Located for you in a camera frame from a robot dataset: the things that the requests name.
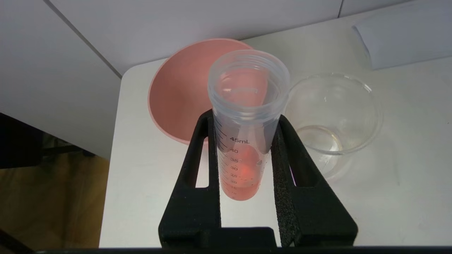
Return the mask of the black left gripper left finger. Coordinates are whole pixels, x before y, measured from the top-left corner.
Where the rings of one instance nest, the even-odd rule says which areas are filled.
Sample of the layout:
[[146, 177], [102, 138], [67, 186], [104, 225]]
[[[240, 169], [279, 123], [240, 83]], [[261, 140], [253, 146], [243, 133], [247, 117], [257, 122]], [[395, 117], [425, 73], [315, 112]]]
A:
[[[179, 176], [158, 226], [163, 248], [208, 248], [210, 234], [221, 228], [219, 172], [213, 111], [197, 121]], [[208, 138], [207, 187], [196, 182], [205, 138]]]

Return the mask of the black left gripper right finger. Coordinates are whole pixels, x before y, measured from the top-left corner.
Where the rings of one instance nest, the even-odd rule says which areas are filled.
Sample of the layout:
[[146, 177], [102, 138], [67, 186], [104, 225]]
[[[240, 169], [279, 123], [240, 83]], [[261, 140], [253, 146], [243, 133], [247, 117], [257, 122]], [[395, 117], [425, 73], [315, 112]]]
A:
[[281, 246], [353, 246], [358, 233], [355, 220], [283, 115], [273, 137], [271, 157]]

